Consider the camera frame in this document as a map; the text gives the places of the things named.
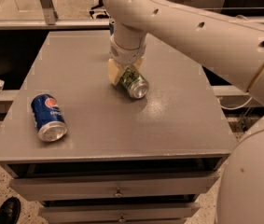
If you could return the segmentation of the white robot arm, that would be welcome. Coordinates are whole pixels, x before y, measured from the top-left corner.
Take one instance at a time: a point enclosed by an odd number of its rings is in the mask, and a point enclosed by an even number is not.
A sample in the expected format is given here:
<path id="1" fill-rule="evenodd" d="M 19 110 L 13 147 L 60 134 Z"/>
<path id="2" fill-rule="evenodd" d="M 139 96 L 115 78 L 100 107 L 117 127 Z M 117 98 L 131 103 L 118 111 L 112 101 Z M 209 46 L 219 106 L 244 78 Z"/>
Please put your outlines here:
<path id="1" fill-rule="evenodd" d="M 264 105 L 264 24 L 167 0 L 104 0 L 113 59 L 138 62 L 153 35 Z M 218 192 L 215 224 L 264 224 L 264 117 L 239 141 Z"/>

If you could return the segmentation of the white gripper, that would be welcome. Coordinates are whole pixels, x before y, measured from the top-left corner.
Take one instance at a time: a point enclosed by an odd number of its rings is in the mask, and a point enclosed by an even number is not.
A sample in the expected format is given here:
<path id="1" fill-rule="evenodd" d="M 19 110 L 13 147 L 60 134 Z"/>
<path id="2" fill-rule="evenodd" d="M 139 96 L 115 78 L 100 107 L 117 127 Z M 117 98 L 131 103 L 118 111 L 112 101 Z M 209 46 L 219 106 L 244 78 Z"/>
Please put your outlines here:
<path id="1" fill-rule="evenodd" d="M 120 78 L 125 72 L 123 65 L 133 64 L 139 69 L 143 63 L 143 55 L 146 51 L 146 43 L 136 49 L 125 49 L 118 45 L 113 36 L 110 37 L 110 54 L 113 59 L 108 60 L 108 78 L 109 81 L 117 86 Z"/>

